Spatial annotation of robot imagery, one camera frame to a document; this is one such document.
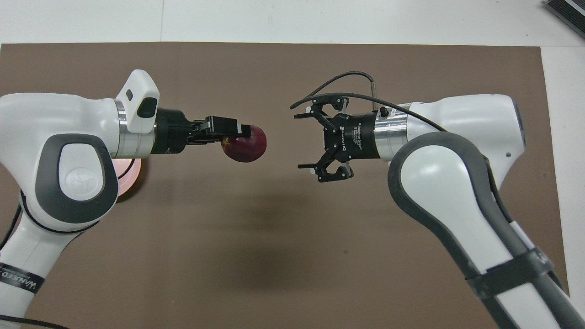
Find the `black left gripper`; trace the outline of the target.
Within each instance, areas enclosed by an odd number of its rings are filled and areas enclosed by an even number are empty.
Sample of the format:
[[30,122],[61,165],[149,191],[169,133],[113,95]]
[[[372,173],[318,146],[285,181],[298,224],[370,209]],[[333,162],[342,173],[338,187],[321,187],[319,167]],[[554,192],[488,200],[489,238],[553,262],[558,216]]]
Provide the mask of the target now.
[[[205,118],[204,131],[211,137],[251,137],[250,125],[218,116]],[[158,108],[155,117],[153,154],[179,154],[187,145],[203,145],[193,133],[201,121],[189,121],[182,111]]]

